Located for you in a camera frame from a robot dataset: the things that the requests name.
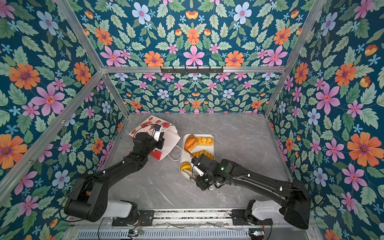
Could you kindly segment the red white paper bag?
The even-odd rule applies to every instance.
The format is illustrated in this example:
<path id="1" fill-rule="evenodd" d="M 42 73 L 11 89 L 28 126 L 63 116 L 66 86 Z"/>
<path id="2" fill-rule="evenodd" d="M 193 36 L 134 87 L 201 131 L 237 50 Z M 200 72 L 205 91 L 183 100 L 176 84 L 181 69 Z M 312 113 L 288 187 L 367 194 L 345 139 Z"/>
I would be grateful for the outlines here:
<path id="1" fill-rule="evenodd" d="M 129 136 L 134 139 L 139 133 L 146 133 L 155 140 L 158 140 L 159 143 L 162 142 L 161 149 L 156 148 L 151 153 L 151 156 L 158 161 L 163 160 L 181 139 L 175 125 L 154 115 L 146 118 L 130 132 Z"/>

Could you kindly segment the round striped fake bun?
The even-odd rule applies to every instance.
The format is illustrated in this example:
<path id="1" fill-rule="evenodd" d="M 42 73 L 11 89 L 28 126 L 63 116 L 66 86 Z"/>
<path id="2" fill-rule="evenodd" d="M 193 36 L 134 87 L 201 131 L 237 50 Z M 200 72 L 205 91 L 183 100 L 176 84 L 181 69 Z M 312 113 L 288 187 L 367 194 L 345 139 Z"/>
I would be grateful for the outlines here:
<path id="1" fill-rule="evenodd" d="M 180 166 L 180 171 L 181 172 L 184 172 L 184 171 L 192 172 L 192 165 L 189 162 L 184 162 Z"/>

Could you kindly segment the yellow fake bread loaf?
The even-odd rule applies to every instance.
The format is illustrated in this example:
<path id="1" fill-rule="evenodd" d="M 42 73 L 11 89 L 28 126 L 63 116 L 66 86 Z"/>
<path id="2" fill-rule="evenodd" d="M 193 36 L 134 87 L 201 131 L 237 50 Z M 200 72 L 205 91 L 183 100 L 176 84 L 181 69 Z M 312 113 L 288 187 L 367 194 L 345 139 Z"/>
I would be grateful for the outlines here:
<path id="1" fill-rule="evenodd" d="M 214 144 L 214 139 L 211 137 L 198 137 L 198 146 L 209 147 Z"/>

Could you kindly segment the fake croissant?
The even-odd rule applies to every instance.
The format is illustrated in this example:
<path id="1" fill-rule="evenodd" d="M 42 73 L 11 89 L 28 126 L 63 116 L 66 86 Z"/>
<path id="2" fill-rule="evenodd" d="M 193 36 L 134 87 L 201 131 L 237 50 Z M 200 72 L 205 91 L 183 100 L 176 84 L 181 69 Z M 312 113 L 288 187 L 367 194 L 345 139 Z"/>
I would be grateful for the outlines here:
<path id="1" fill-rule="evenodd" d="M 184 144 L 184 150 L 191 152 L 198 145 L 198 138 L 195 135 L 189 135 Z"/>

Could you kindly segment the metal silicone-tipped tongs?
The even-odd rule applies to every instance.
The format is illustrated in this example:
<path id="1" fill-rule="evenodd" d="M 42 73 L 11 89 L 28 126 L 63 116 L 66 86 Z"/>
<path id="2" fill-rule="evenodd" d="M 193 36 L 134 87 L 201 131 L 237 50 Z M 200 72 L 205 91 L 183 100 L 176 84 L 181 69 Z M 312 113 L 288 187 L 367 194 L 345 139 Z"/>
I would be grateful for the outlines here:
<path id="1" fill-rule="evenodd" d="M 181 174 L 187 180 L 194 181 L 194 182 L 197 180 L 197 177 L 201 177 L 203 175 L 203 173 L 198 169 L 193 169 L 193 170 L 185 169 L 185 170 L 181 171 Z"/>

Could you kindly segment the orange fake bread roll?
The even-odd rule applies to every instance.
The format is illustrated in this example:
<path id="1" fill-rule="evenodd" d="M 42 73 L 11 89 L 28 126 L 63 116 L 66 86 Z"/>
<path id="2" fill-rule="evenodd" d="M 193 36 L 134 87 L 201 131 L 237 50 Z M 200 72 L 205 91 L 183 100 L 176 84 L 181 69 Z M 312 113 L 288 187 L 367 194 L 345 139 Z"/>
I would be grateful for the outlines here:
<path id="1" fill-rule="evenodd" d="M 209 159 L 214 160 L 214 155 L 212 155 L 211 153 L 207 152 L 206 150 L 201 150 L 201 151 L 198 151 L 198 152 L 194 152 L 194 153 L 191 154 L 191 157 L 192 158 L 199 158 L 201 155 L 205 155 Z"/>

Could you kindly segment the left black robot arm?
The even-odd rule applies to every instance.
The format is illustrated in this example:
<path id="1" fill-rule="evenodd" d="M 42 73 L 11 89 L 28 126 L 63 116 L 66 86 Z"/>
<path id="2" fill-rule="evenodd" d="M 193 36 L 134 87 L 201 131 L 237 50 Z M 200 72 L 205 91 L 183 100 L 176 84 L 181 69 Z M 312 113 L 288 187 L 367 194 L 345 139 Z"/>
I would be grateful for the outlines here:
<path id="1" fill-rule="evenodd" d="M 117 164 L 95 174 L 82 174 L 76 186 L 69 193 L 64 213 L 80 220 L 96 222 L 104 218 L 127 219 L 133 224 L 138 221 L 137 204 L 129 201 L 108 199 L 109 189 L 126 176 L 141 170 L 148 162 L 149 155 L 164 146 L 162 126 L 153 124 L 153 132 L 135 133 L 134 147 Z"/>

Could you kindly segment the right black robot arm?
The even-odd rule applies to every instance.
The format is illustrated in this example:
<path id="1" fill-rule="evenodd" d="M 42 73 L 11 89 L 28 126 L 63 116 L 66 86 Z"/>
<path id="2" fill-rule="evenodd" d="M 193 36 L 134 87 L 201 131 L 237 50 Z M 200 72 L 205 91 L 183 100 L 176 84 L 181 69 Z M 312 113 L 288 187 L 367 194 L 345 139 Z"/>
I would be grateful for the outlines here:
<path id="1" fill-rule="evenodd" d="M 195 177 L 196 185 L 203 191 L 222 186 L 249 189 L 277 203 L 284 220 L 299 229 L 307 230 L 310 224 L 311 197 L 304 183 L 272 179 L 252 172 L 234 161 L 223 159 L 220 163 L 206 155 L 192 154 L 194 169 L 202 172 Z"/>

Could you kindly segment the white rectangular tray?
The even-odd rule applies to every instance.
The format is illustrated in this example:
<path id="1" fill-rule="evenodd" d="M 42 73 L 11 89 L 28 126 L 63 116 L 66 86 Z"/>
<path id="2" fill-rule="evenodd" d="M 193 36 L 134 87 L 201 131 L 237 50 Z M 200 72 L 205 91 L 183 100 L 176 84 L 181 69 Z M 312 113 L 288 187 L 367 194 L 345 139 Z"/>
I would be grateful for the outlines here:
<path id="1" fill-rule="evenodd" d="M 192 165 L 192 170 L 194 169 L 193 168 L 193 164 L 192 164 L 192 157 L 191 157 L 191 154 L 194 153 L 194 152 L 198 152 L 198 151 L 201 151 L 201 150 L 206 150 L 207 152 L 211 153 L 212 155 L 214 155 L 215 157 L 215 139 L 214 139 L 214 144 L 212 146 L 209 146 L 209 147 L 203 147 L 203 146 L 196 146 L 191 152 L 186 152 L 184 150 L 184 144 L 185 144 L 185 141 L 186 139 L 188 138 L 189 135 L 195 135 L 197 138 L 198 137 L 211 137 L 214 139 L 214 136 L 213 135 L 210 135 L 210 134 L 186 134 L 184 135 L 183 137 L 183 141 L 182 141 L 182 147 L 183 147 L 183 153 L 182 153 L 182 158 L 181 158 L 181 161 L 180 161 L 180 166 L 182 163 L 184 162 L 189 162 L 191 165 Z"/>

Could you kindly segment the aluminium front mounting rail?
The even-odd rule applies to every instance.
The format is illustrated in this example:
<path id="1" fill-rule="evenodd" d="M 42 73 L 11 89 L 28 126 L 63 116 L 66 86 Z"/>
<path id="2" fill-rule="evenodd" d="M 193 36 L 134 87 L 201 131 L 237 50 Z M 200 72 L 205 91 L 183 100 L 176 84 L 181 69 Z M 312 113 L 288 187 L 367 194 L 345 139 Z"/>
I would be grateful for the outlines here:
<path id="1" fill-rule="evenodd" d="M 295 228 L 307 230 L 310 226 L 310 215 L 297 213 L 292 209 L 286 209 L 285 214 L 282 215 L 280 208 L 273 204 L 271 206 L 265 203 L 257 203 L 253 207 L 245 208 L 247 211 L 260 220 L 272 219 L 273 225 L 291 225 Z M 170 225 L 204 225 L 204 224 L 218 224 L 218 225 L 233 225 L 230 213 L 231 208 L 208 208 L 208 209 L 138 209 L 138 210 L 154 210 L 154 220 L 151 226 L 170 224 Z M 119 217 L 117 213 L 106 212 L 92 223 L 104 219 L 123 218 Z"/>

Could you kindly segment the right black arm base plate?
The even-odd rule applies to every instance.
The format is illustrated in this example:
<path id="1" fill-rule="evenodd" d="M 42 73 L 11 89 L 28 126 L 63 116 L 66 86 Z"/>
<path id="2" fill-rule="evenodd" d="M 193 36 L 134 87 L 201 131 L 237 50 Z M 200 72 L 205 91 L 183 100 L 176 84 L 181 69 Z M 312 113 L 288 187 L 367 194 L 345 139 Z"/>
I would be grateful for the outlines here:
<path id="1" fill-rule="evenodd" d="M 233 209 L 230 213 L 234 226 L 272 226 L 273 220 L 260 220 L 246 209 Z"/>

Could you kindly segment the black wall hook rail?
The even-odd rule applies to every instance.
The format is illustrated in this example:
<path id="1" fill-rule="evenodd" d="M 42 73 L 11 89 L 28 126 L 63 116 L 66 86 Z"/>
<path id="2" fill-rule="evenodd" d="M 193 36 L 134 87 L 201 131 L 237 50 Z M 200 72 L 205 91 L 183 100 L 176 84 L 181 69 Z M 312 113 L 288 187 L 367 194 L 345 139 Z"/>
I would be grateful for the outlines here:
<path id="1" fill-rule="evenodd" d="M 160 67 L 162 74 L 221 74 L 222 67 Z"/>

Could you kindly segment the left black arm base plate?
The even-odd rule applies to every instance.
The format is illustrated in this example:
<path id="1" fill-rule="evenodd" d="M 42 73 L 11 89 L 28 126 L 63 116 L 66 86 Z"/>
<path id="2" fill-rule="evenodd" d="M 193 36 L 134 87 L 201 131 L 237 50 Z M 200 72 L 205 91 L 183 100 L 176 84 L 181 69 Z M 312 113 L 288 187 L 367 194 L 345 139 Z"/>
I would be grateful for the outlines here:
<path id="1" fill-rule="evenodd" d="M 133 210 L 125 218 L 115 218 L 112 222 L 113 227 L 148 227 L 154 220 L 154 210 Z"/>

